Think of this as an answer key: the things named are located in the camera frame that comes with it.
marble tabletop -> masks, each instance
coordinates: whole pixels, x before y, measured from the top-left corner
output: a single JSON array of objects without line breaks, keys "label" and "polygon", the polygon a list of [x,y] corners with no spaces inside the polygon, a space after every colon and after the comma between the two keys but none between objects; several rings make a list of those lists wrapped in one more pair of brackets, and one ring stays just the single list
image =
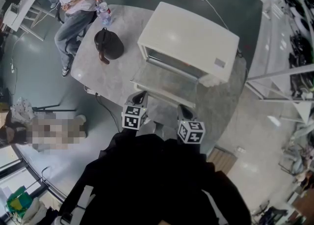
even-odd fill
[{"label": "marble tabletop", "polygon": [[[79,47],[71,75],[101,96],[123,106],[128,96],[135,92],[131,80],[145,64],[137,40],[153,11],[124,5],[110,5],[110,9],[113,23],[107,29],[119,36],[125,46],[124,54],[110,60],[109,65],[99,60],[94,36],[103,26],[96,19]],[[209,88],[197,85],[195,110],[206,126],[201,152],[211,150],[227,127],[243,89],[245,68],[244,58],[237,57],[228,83]],[[177,124],[176,109],[168,103],[150,97],[148,109],[150,119],[172,127]]]}]

black chair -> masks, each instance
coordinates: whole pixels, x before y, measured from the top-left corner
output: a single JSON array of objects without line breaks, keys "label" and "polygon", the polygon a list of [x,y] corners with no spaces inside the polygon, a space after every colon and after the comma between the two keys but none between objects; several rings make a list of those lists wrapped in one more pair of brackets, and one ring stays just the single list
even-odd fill
[{"label": "black chair", "polygon": [[[60,9],[61,9],[61,3],[59,3],[58,6],[57,6],[57,12],[56,12],[55,18],[56,18],[60,23],[64,24],[64,21],[62,21],[61,18],[60,18]],[[91,22],[90,22],[89,24],[93,23],[93,22],[96,20],[96,18],[97,18],[97,13],[96,13],[96,11],[95,11],[95,12],[94,12],[94,15],[93,15],[93,18],[92,18],[92,20],[91,20]],[[83,34],[82,34],[82,35],[79,35],[79,37],[84,37],[85,34],[86,34],[86,29],[84,29]]]}]

black pitcher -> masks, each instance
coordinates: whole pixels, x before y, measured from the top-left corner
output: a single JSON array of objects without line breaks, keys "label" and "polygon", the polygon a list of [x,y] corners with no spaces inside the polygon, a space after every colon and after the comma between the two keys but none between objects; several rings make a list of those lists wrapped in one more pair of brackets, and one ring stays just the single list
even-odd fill
[{"label": "black pitcher", "polygon": [[124,52],[123,43],[118,35],[106,28],[97,32],[94,41],[99,51],[99,59],[107,65],[110,63],[108,59],[117,59]]}]

plastic bottle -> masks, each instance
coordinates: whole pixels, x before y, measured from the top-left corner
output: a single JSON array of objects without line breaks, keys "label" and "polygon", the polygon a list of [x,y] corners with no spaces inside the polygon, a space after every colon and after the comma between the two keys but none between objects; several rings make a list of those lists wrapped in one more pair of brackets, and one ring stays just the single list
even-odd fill
[{"label": "plastic bottle", "polygon": [[97,13],[97,16],[100,18],[100,20],[102,21],[103,25],[105,26],[111,25],[112,19],[107,11],[102,9],[100,6],[97,6],[96,13]]},{"label": "plastic bottle", "polygon": [[96,6],[99,6],[101,9],[105,10],[107,13],[109,13],[109,15],[112,14],[105,0],[96,0]]}]

table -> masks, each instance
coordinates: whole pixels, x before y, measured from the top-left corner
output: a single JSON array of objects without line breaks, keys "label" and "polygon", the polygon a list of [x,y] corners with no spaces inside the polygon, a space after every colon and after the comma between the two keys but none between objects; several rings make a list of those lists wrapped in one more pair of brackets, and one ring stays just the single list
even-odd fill
[{"label": "table", "polygon": [[[99,60],[94,37],[103,28],[96,19],[87,31],[74,59],[71,76],[83,85],[112,102],[123,106],[130,94],[136,92],[130,82],[146,61],[143,59],[137,40],[153,11],[124,6],[110,5],[113,23],[107,29],[115,32],[125,46],[125,53],[105,65]],[[236,58],[228,83],[215,87],[197,86],[196,112],[206,125],[206,137],[201,152],[208,153],[227,127],[243,89],[246,62]],[[164,125],[177,125],[176,109],[168,103],[149,98],[149,118]]]},{"label": "table", "polygon": [[[36,38],[40,39],[41,41],[44,41],[44,38],[42,38],[41,36],[39,36],[37,33],[35,33],[33,30],[31,30],[35,24],[38,22],[40,16],[42,13],[45,13],[47,15],[50,15],[52,17],[54,17],[54,14],[52,14],[49,11],[46,11],[44,9],[42,9],[41,7],[35,5],[36,0],[21,0],[20,2],[20,7],[19,7],[19,14],[16,17],[16,19],[12,22],[8,16],[8,12],[11,10],[11,6],[7,9],[4,18],[3,18],[3,23],[5,25],[7,25],[8,27],[10,27],[11,29],[13,29],[14,31],[17,31],[19,28],[21,28],[22,30],[24,30],[26,33],[31,33],[33,34]],[[29,18],[27,17],[27,13],[28,12],[33,12],[35,14],[37,14],[37,16],[35,18]],[[26,26],[25,24],[23,24],[23,20],[24,19],[28,19],[28,20],[32,20],[33,23],[31,25],[31,27],[29,28],[28,26]]]}]

